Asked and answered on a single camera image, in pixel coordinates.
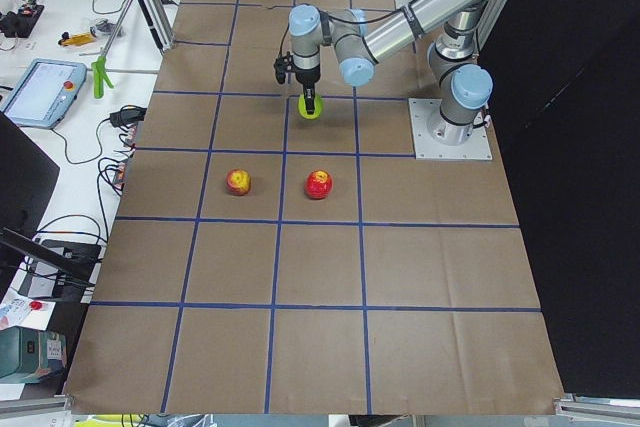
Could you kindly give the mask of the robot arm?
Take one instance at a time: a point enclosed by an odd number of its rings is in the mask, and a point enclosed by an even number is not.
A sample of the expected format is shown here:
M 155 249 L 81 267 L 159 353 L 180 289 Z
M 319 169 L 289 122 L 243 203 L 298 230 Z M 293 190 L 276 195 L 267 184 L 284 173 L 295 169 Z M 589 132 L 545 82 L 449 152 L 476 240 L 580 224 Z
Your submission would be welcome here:
M 286 35 L 289 52 L 279 52 L 274 61 L 275 78 L 284 83 L 293 74 L 301 85 L 299 105 L 306 118 L 316 118 L 322 109 L 315 86 L 321 78 L 320 49 L 333 48 L 344 82 L 351 87 L 369 83 L 376 65 L 437 27 L 444 27 L 436 50 L 453 62 L 467 59 L 477 20 L 490 0 L 407 0 L 377 19 L 358 9 L 323 11 L 310 4 L 294 7 Z

